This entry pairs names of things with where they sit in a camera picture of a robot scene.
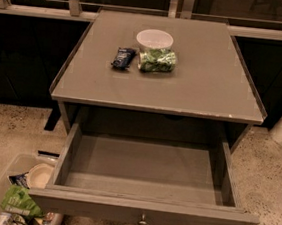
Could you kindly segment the green snack bag in bin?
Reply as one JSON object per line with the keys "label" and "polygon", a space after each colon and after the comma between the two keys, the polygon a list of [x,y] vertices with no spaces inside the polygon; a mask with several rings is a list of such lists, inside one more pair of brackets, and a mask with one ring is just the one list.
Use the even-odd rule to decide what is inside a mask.
{"label": "green snack bag in bin", "polygon": [[44,213],[37,203],[30,197],[29,190],[19,185],[11,185],[3,199],[0,207],[2,210],[25,217],[42,217]]}

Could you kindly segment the clear plastic storage bin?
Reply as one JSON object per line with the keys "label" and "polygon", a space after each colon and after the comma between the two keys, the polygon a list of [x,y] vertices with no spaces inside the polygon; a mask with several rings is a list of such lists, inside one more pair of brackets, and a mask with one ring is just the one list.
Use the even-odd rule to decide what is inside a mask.
{"label": "clear plastic storage bin", "polygon": [[[6,170],[2,173],[0,177],[0,206],[3,196],[7,192],[8,188],[11,186],[8,177],[10,175],[17,175],[21,173],[28,173],[32,167],[43,163],[49,164],[55,167],[56,160],[38,157],[34,155],[24,155],[20,154],[11,161]],[[58,210],[50,211],[44,209],[40,201],[38,201],[33,194],[33,191],[43,191],[41,188],[27,188],[29,190],[30,197],[35,203],[39,205],[44,213],[42,217],[26,217],[20,214],[14,214],[12,212],[7,212],[2,210],[0,207],[0,225],[61,225],[63,214],[60,214]]]}

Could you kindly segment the grey top drawer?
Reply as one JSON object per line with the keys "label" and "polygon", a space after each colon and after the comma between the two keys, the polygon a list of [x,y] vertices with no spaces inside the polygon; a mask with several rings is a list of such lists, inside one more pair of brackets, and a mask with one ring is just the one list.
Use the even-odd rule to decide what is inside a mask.
{"label": "grey top drawer", "polygon": [[241,205],[225,141],[206,146],[71,128],[43,188],[46,211],[135,225],[257,225]]}

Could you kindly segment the metal window railing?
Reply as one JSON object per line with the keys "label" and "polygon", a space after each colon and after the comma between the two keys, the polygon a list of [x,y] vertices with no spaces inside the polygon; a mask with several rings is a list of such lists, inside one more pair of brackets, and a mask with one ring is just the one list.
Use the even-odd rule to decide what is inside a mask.
{"label": "metal window railing", "polygon": [[[213,9],[204,13],[202,0],[169,0],[161,10],[127,8],[129,12],[150,14],[164,13],[168,17],[222,22],[233,36],[282,41],[282,0],[219,0],[223,11],[216,14]],[[84,11],[89,3],[85,0],[64,0],[67,9],[51,7],[15,5],[12,0],[0,0],[0,9],[12,12],[30,12],[50,16],[69,16],[91,19],[95,12]]]}

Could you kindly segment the dark blue snack packet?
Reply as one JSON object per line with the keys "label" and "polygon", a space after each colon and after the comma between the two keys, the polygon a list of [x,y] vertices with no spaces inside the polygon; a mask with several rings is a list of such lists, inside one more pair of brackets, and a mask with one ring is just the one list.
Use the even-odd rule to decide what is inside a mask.
{"label": "dark blue snack packet", "polygon": [[130,66],[130,62],[136,56],[136,51],[132,48],[120,48],[111,65],[117,70],[126,70]]}

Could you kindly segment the beige plate in bin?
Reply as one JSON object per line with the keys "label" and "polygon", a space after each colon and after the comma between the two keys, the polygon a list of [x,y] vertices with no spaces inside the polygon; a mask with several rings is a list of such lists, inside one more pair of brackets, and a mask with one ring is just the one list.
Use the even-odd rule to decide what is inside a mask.
{"label": "beige plate in bin", "polygon": [[53,170],[54,167],[52,165],[43,163],[32,167],[26,178],[27,185],[29,188],[45,188]]}

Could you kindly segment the green chip bag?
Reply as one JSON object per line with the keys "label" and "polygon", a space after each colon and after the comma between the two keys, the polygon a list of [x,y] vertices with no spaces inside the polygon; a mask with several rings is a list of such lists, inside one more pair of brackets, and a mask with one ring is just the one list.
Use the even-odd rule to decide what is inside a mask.
{"label": "green chip bag", "polygon": [[139,53],[138,67],[144,73],[171,72],[175,69],[177,57],[170,49],[149,49]]}

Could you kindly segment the grey drawer cabinet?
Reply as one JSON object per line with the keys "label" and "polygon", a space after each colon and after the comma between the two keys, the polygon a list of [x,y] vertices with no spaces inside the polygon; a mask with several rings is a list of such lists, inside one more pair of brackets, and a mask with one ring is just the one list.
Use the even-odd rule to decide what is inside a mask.
{"label": "grey drawer cabinet", "polygon": [[[112,69],[117,49],[137,47],[136,35],[151,28],[173,37],[175,70],[143,74],[137,60],[126,72]],[[243,65],[220,22],[103,10],[52,84],[51,96],[60,106],[93,104],[259,125],[266,112]]]}

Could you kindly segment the blue packet in bin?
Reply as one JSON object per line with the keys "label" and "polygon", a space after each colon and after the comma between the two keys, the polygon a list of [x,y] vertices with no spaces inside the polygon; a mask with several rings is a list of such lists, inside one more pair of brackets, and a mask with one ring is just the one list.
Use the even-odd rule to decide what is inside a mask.
{"label": "blue packet in bin", "polygon": [[28,173],[10,175],[8,177],[8,180],[13,185],[18,185],[18,186],[22,186],[24,188],[28,188],[28,183],[27,183],[27,180],[26,180],[27,176],[28,176]]}

